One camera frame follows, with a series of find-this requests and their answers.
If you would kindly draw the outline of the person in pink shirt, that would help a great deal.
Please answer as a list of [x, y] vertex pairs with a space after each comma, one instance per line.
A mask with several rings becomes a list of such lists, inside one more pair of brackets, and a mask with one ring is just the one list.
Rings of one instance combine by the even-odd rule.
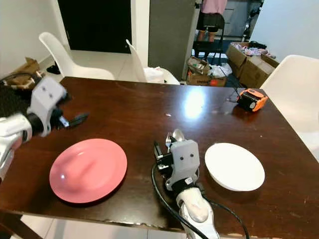
[[202, 0], [201, 11], [196, 29], [198, 30], [197, 41], [213, 42], [219, 28], [225, 26], [223, 13], [228, 0]]

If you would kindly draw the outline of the orange black tape measure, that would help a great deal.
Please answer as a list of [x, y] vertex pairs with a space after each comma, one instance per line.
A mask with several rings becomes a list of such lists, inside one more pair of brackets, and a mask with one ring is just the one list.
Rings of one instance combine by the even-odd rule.
[[247, 112], [256, 112], [269, 99], [269, 96], [256, 91], [255, 89], [245, 89], [237, 96], [237, 105]]

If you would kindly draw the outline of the white round plate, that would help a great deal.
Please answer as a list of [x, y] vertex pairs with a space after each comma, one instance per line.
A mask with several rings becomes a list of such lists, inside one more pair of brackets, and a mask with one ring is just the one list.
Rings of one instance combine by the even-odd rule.
[[253, 191], [265, 182], [262, 162], [239, 145], [215, 143], [205, 151], [204, 162], [214, 182], [230, 191]]

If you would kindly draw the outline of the black metal chair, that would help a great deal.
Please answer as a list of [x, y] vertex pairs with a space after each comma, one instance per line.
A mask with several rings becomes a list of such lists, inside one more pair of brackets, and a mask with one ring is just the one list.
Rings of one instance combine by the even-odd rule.
[[222, 27], [216, 34], [219, 36], [219, 40], [216, 41], [195, 41], [193, 42], [193, 56], [199, 57], [200, 53], [204, 53], [204, 57], [207, 58], [210, 53], [213, 53], [213, 57], [216, 57], [217, 54], [223, 54], [223, 40], [224, 40], [225, 28]]

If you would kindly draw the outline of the white plastic bag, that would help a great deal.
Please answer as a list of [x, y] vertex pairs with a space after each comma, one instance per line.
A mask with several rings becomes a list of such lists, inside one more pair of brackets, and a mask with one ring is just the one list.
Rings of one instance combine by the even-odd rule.
[[145, 67], [143, 69], [145, 82], [166, 84], [168, 80], [166, 79], [166, 70], [161, 67]]

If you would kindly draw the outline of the small open cardboard box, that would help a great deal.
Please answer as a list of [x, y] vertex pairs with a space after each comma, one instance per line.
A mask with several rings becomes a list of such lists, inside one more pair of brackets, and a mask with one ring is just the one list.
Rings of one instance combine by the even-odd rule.
[[25, 60], [26, 63], [0, 80], [3, 86], [17, 90], [32, 90], [45, 77], [37, 61], [29, 57], [25, 57]]

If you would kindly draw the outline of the black foam floor mat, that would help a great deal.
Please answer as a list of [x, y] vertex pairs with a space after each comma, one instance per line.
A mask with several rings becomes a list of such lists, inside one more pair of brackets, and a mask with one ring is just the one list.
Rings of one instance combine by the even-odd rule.
[[26, 114], [30, 106], [30, 89], [13, 88], [5, 81], [0, 81], [0, 118], [8, 118], [13, 114]]

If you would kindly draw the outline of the white plastic shell chair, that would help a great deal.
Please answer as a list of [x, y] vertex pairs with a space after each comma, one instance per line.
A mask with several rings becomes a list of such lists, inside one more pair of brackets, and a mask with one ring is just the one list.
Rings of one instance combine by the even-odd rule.
[[319, 162], [319, 59], [287, 55], [261, 89]]
[[94, 78], [102, 80], [115, 80], [110, 71], [100, 68], [84, 67], [76, 64], [59, 39], [50, 32], [42, 32], [39, 41], [45, 45], [57, 64], [63, 77]]
[[[128, 39], [126, 39], [126, 43], [129, 45], [129, 49], [132, 55], [132, 65], [133, 65], [133, 73], [135, 75], [135, 78], [138, 82], [145, 82], [144, 72], [143, 69], [145, 66], [142, 66], [141, 59], [139, 58], [139, 55], [137, 54], [137, 51], [135, 47], [130, 43]], [[174, 77], [174, 75], [166, 70], [166, 84], [171, 85], [179, 85], [180, 82]]]

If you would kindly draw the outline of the large brown cardboard box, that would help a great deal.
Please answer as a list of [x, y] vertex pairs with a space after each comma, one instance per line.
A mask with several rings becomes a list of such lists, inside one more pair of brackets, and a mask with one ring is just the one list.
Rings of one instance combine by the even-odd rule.
[[274, 58], [268, 55], [247, 55], [243, 50], [247, 42], [232, 42], [226, 50], [228, 64], [232, 73], [239, 81], [249, 88], [260, 88], [265, 80], [279, 65]]

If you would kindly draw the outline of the silver metal spoon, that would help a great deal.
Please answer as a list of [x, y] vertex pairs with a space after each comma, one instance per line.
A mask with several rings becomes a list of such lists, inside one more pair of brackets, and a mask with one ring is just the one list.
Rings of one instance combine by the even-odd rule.
[[174, 129], [169, 138], [171, 143], [185, 141], [184, 133], [180, 129]]

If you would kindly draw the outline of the pink round plate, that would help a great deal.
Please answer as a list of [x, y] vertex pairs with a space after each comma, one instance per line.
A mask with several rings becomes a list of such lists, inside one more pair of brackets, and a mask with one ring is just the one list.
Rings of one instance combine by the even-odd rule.
[[113, 193], [123, 181], [126, 153], [107, 139], [87, 139], [60, 153], [49, 171], [55, 196], [74, 204], [91, 203]]

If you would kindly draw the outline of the printed cardboard box with bags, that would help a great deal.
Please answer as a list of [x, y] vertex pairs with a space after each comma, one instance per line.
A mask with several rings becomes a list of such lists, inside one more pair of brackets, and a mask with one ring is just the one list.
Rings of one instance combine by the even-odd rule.
[[216, 77], [211, 66], [197, 57], [190, 57], [188, 62], [187, 84], [189, 86], [225, 87], [227, 77], [222, 74]]

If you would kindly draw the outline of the silver metal fork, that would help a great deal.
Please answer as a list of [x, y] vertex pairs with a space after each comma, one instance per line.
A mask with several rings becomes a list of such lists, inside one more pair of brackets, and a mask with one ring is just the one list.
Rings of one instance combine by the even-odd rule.
[[172, 143], [174, 142], [174, 138], [172, 136], [172, 133], [171, 132], [167, 132], [167, 135], [166, 135], [166, 139], [165, 139], [165, 145], [169, 151], [169, 149], [171, 148], [171, 145]]

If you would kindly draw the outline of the dark door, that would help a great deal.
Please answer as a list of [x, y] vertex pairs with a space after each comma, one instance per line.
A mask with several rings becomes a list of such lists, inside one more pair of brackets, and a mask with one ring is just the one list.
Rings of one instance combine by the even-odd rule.
[[57, 0], [71, 50], [129, 54], [131, 0]]

